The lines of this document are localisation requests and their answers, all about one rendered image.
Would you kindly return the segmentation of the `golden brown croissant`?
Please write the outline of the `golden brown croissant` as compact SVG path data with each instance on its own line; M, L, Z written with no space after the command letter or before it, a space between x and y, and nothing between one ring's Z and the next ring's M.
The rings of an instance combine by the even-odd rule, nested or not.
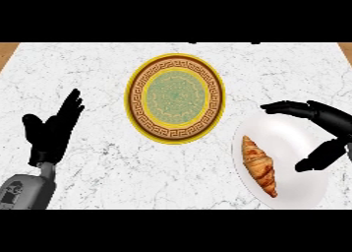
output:
M278 197L274 159L266 155L265 151L257 147L253 140L243 136L241 139L243 164L248 170L248 174L259 184L263 191L272 198Z

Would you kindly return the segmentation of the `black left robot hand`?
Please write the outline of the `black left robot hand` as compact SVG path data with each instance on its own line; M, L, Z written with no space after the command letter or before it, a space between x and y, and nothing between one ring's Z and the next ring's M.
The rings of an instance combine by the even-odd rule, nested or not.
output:
M57 114L46 121L42 121L34 114L23 116L26 138L31 144L30 166L42 162L58 164L62 160L71 131L83 109L80 91L74 89Z

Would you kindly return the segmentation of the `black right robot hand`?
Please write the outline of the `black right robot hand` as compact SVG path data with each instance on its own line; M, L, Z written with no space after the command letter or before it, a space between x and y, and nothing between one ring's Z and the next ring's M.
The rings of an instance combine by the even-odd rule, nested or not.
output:
M325 170L349 152L347 144L352 143L352 115L313 100L308 102L282 100L263 104L260 108L268 114L281 113L306 118L334 136L334 139L325 141L296 164L297 172Z

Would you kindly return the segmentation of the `white plate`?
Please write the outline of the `white plate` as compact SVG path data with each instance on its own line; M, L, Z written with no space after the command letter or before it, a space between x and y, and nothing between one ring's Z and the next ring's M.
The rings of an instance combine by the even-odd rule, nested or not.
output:
M312 209L325 194L327 171L296 172L296 164L319 145L306 126L308 123L296 117L257 112L246 118L235 130L231 146L235 170L250 193L274 209ZM260 188L243 164L243 136L251 139L274 159L275 198Z

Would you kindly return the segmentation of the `yellow brown patterned plate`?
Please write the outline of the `yellow brown patterned plate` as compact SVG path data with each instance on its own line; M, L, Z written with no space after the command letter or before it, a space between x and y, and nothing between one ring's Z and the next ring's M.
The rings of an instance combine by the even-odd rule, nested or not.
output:
M158 55L132 74L124 105L132 125L148 139L191 143L212 132L223 113L225 86L216 69L191 54Z

